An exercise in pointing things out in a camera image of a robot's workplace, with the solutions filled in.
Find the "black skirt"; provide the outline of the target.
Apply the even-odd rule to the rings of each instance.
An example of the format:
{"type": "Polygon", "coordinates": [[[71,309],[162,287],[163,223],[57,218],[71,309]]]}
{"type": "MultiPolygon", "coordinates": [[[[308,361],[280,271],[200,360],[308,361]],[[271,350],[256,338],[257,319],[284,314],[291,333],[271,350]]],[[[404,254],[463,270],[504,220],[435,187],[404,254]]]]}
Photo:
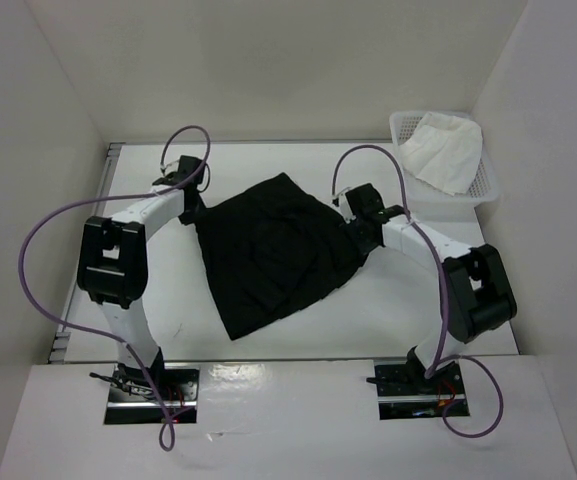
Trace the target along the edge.
{"type": "Polygon", "coordinates": [[[205,210],[194,225],[231,340],[324,299],[366,261],[343,217],[285,173],[205,210]]]}

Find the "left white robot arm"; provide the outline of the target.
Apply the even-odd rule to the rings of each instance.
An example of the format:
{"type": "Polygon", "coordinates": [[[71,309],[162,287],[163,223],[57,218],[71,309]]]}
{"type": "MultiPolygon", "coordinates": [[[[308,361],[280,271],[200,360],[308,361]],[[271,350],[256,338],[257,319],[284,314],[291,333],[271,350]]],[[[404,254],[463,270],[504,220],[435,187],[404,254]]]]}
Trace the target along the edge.
{"type": "Polygon", "coordinates": [[[96,303],[121,339],[116,381],[148,400],[166,390],[163,353],[146,318],[143,295],[149,279],[147,243],[177,218],[191,220],[204,207],[199,193],[205,163],[183,155],[177,169],[157,179],[149,196],[110,217],[84,224],[77,285],[96,303]]]}

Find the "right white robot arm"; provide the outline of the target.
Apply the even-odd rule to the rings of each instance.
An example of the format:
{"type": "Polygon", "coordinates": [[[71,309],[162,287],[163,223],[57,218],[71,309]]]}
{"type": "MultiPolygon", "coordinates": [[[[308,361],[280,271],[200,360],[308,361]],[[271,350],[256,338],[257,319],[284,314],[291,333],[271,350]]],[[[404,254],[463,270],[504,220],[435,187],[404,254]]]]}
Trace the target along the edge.
{"type": "Polygon", "coordinates": [[[400,205],[385,206],[370,184],[347,191],[343,198],[351,212],[346,229],[361,252],[394,250],[437,275],[439,326],[409,350],[404,363],[409,387],[427,393],[468,344],[516,316],[501,255],[489,244],[475,247],[452,239],[400,205]]]}

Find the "white plastic basket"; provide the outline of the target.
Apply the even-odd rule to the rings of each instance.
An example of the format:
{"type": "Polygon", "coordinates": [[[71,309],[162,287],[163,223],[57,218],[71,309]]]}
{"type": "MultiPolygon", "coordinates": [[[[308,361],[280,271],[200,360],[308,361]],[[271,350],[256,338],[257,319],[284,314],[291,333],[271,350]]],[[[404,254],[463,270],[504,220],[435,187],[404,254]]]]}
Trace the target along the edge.
{"type": "MultiPolygon", "coordinates": [[[[392,151],[397,159],[400,159],[400,147],[412,136],[425,114],[425,110],[413,110],[396,111],[390,115],[389,125],[393,143],[392,151]]],[[[449,195],[443,193],[415,178],[406,170],[403,170],[403,175],[406,182],[407,197],[410,201],[415,202],[474,208],[484,203],[497,201],[501,194],[486,145],[482,147],[482,156],[476,176],[471,182],[469,189],[463,194],[449,195]]]]}

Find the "white skirt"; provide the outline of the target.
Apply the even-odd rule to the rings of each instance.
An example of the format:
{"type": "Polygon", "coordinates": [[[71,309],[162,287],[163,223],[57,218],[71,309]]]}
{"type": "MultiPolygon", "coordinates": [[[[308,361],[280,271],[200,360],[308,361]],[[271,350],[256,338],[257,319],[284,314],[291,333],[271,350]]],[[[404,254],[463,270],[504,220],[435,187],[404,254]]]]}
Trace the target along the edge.
{"type": "Polygon", "coordinates": [[[450,196],[465,194],[483,151],[481,127],[468,118],[427,112],[399,146],[403,167],[414,178],[450,196]]]}

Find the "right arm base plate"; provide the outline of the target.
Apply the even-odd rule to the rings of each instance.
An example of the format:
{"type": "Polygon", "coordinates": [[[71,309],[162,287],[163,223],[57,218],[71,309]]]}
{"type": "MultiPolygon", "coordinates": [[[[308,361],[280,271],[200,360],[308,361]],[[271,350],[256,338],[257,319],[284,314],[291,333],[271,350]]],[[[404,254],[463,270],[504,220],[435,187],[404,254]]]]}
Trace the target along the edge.
{"type": "Polygon", "coordinates": [[[381,420],[468,417],[465,386],[458,364],[452,363],[430,380],[417,379],[401,360],[376,361],[366,382],[376,388],[381,420]]]}

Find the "aluminium table edge rail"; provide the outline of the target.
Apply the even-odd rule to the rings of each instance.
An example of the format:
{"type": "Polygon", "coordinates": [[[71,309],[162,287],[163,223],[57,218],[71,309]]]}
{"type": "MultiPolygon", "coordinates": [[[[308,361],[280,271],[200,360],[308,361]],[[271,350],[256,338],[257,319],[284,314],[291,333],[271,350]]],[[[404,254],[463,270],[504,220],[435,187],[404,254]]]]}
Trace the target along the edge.
{"type": "Polygon", "coordinates": [[[95,195],[96,201],[91,203],[91,213],[82,227],[82,237],[78,251],[79,256],[76,263],[75,276],[62,312],[62,317],[66,325],[57,328],[48,356],[48,364],[65,363],[67,349],[73,332],[71,321],[75,319],[75,314],[72,310],[77,300],[82,296],[80,291],[81,285],[86,282],[86,268],[90,265],[95,266],[103,256],[102,227],[104,226],[105,220],[99,217],[98,210],[99,206],[104,204],[104,198],[109,193],[110,184],[112,183],[114,171],[123,146],[123,142],[114,142],[108,146],[101,180],[95,195]]]}

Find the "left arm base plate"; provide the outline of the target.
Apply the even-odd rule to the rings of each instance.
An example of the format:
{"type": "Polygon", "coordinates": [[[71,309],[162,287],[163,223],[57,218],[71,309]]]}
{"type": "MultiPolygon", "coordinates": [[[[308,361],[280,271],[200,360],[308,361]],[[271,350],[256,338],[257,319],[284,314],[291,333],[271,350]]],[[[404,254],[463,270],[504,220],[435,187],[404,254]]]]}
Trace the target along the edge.
{"type": "MultiPolygon", "coordinates": [[[[153,389],[141,376],[129,376],[119,366],[111,376],[104,416],[105,425],[162,424],[163,411],[153,389]]],[[[199,370],[171,368],[159,378],[159,395],[175,424],[194,424],[197,419],[199,370]]]]}

